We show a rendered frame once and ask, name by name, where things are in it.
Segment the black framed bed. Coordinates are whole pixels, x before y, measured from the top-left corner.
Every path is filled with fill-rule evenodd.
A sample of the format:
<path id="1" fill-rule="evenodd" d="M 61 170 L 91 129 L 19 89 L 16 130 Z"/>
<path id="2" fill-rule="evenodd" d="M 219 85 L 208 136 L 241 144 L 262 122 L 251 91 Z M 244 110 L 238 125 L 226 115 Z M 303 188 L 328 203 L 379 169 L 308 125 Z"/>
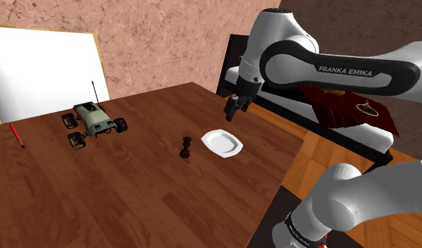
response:
<path id="1" fill-rule="evenodd" d="M 238 78 L 240 57 L 247 48 L 247 35 L 229 36 L 228 45 L 223 61 L 221 76 L 216 94 L 228 97 L 235 93 Z M 321 137 L 330 140 L 354 153 L 370 160 L 373 165 L 368 169 L 385 166 L 393 160 L 390 147 L 393 137 L 390 132 L 369 126 L 358 125 L 350 128 L 323 129 L 317 122 L 316 115 L 309 104 L 273 96 L 266 92 L 259 92 L 253 101 L 256 104 L 278 116 L 286 118 Z"/>

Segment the dark brown chess piece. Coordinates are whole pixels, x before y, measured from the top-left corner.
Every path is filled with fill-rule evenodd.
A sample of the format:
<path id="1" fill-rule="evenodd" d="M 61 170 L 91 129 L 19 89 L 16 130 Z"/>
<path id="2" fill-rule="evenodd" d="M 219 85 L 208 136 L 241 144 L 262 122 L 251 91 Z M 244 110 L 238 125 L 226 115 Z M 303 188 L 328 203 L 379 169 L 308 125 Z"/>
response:
<path id="1" fill-rule="evenodd" d="M 190 157 L 190 151 L 189 151 L 189 147 L 190 147 L 190 143 L 192 141 L 191 137 L 183 137 L 183 143 L 182 143 L 182 150 L 180 151 L 179 155 L 180 157 L 187 159 Z"/>

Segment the toy buggy car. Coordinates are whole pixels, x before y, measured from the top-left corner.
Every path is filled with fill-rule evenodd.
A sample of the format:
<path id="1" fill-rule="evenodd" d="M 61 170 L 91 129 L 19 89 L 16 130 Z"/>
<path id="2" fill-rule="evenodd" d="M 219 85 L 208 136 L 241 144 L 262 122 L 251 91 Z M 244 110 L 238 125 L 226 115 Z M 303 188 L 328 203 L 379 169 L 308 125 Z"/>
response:
<path id="1" fill-rule="evenodd" d="M 86 137 L 97 138 L 100 134 L 110 134 L 112 130 L 117 133 L 125 132 L 128 124 L 124 118 L 112 120 L 105 112 L 103 106 L 100 105 L 97 92 L 92 82 L 97 102 L 88 101 L 82 104 L 74 105 L 73 113 L 66 113 L 61 116 L 63 124 L 68 130 L 77 128 L 81 124 L 84 132 L 79 131 L 68 134 L 67 138 L 74 150 L 81 149 L 86 146 Z"/>

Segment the wood framed white board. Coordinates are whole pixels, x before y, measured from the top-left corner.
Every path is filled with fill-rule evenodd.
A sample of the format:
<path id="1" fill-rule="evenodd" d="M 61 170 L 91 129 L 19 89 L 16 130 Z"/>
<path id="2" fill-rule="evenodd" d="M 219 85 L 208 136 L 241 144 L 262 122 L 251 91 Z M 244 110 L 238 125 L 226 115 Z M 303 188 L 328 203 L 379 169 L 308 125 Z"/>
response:
<path id="1" fill-rule="evenodd" d="M 110 98 L 95 32 L 0 25 L 0 124 Z"/>

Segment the dark red blanket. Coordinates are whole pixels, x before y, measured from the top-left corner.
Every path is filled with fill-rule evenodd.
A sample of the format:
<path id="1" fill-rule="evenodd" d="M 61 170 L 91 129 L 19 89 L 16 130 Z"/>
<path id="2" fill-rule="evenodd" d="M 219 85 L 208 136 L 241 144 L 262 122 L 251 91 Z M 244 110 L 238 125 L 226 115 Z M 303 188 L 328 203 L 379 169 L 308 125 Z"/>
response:
<path id="1" fill-rule="evenodd" d="M 299 89 L 310 102 L 322 128 L 349 128 L 368 124 L 399 137 L 390 112 L 378 102 L 352 92 L 336 95 L 312 86 L 301 86 Z"/>

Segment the red pen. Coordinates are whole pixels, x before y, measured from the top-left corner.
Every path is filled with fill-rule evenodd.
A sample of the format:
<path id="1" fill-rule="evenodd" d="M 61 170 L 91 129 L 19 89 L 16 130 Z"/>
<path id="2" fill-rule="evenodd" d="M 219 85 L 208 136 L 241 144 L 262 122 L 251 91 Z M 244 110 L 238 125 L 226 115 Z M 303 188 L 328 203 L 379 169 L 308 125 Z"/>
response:
<path id="1" fill-rule="evenodd" d="M 20 138 L 19 134 L 17 133 L 16 129 L 14 128 L 13 124 L 12 124 L 12 123 L 10 123 L 9 125 L 10 125 L 10 128 L 11 128 L 11 130 L 12 130 L 12 132 L 13 132 L 13 134 L 14 134 L 15 138 L 17 139 L 17 142 L 19 143 L 20 147 L 21 147 L 22 149 L 25 149 L 25 145 L 24 145 L 23 141 L 21 140 L 21 138 Z"/>

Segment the white plate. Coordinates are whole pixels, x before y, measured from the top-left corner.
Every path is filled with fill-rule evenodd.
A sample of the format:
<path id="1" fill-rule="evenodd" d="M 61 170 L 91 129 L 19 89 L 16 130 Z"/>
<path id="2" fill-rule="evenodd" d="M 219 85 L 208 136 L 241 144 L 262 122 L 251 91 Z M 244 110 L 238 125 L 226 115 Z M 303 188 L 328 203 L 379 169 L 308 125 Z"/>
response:
<path id="1" fill-rule="evenodd" d="M 222 158 L 237 155 L 244 146 L 234 135 L 222 129 L 207 132 L 201 137 L 201 141 L 210 151 Z"/>

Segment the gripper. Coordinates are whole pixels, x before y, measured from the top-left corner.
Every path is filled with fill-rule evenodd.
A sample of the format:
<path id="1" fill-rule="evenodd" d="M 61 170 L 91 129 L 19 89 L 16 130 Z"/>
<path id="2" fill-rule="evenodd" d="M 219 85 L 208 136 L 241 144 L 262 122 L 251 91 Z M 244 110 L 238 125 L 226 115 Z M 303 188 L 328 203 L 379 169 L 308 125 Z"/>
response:
<path id="1" fill-rule="evenodd" d="M 261 89 L 262 82 L 250 82 L 239 76 L 236 82 L 236 97 L 229 97 L 223 109 L 225 119 L 230 122 L 239 109 L 246 112 L 249 105 L 253 102 L 259 90 Z"/>

